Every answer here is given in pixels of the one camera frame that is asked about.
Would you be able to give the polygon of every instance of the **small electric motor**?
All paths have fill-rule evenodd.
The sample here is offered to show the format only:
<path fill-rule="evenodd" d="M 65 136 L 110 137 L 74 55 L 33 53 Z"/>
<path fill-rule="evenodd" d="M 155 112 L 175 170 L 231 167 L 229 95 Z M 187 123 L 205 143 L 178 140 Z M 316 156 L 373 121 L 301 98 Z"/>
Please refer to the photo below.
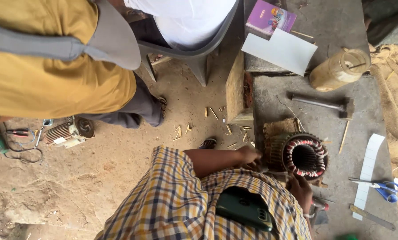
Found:
<path fill-rule="evenodd" d="M 64 123 L 45 132 L 45 143 L 51 147 L 72 146 L 81 144 L 86 139 L 95 137 L 92 122 L 83 117 L 73 116 L 71 122 Z"/>

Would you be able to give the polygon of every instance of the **red pliers handle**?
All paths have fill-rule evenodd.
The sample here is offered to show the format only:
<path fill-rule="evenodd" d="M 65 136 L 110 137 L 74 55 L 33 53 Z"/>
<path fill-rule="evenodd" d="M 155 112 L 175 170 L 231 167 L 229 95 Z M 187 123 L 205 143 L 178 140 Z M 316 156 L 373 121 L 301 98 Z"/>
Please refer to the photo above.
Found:
<path fill-rule="evenodd" d="M 25 130 L 8 130 L 6 131 L 8 134 L 12 134 L 15 137 L 26 138 L 28 137 L 28 131 Z"/>

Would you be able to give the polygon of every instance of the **blue scissor handle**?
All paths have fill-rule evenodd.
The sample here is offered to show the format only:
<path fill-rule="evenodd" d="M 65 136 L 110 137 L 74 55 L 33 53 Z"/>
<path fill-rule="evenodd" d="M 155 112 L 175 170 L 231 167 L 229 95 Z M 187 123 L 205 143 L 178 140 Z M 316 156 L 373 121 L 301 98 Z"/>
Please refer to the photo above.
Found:
<path fill-rule="evenodd" d="M 376 188 L 377 192 L 379 192 L 386 201 L 390 203 L 395 203 L 398 201 L 398 196 L 396 193 L 398 190 L 394 188 L 394 186 L 398 187 L 397 183 L 387 182 L 387 183 L 377 183 L 380 188 Z"/>
<path fill-rule="evenodd" d="M 398 187 L 397 183 L 394 182 L 385 182 L 385 183 L 377 183 L 378 186 L 380 186 L 380 188 L 385 189 L 385 190 L 389 190 L 391 192 L 393 192 L 394 194 L 398 192 L 398 190 L 396 190 L 395 186 Z"/>

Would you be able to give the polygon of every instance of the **gray plastic chair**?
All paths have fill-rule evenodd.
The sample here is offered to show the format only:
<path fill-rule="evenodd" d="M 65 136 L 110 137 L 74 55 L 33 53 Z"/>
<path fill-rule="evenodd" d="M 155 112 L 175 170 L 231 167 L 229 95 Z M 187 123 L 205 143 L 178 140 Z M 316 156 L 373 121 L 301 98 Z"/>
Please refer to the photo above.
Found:
<path fill-rule="evenodd" d="M 153 81 L 156 81 L 156 75 L 154 74 L 150 58 L 148 57 L 149 53 L 162 54 L 165 57 L 180 59 L 190 67 L 192 72 L 195 74 L 196 78 L 199 80 L 200 84 L 206 87 L 207 84 L 206 61 L 208 54 L 214 51 L 223 40 L 223 37 L 226 34 L 231 21 L 233 20 L 233 16 L 236 13 L 238 4 L 239 0 L 236 0 L 236 2 L 233 5 L 233 8 L 228 13 L 227 17 L 225 18 L 223 24 L 221 25 L 214 39 L 212 39 L 210 43 L 208 43 L 206 46 L 202 47 L 199 50 L 191 52 L 183 52 L 163 46 L 158 46 L 144 41 L 138 41 L 139 51 L 141 54 L 141 61 L 143 62 L 145 68 L 152 77 Z"/>

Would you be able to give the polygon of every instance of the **white shirt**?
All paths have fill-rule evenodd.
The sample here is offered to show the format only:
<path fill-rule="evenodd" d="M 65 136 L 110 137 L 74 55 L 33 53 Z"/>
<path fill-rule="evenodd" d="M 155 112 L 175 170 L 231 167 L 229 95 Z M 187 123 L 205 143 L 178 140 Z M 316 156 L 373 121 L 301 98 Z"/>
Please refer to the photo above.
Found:
<path fill-rule="evenodd" d="M 198 50 L 208 44 L 236 0 L 124 0 L 127 7 L 154 16 L 173 49 Z"/>

